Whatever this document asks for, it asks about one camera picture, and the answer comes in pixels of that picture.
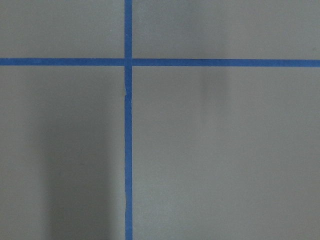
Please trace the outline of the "brown paper table cover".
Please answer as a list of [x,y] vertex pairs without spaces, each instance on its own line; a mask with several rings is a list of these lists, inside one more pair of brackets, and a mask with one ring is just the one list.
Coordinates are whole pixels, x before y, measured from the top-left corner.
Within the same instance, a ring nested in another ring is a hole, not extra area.
[[[318,59],[320,3],[135,0],[132,31],[135,58]],[[1,239],[125,238],[124,74],[1,67]],[[319,68],[132,81],[134,239],[319,239]]]

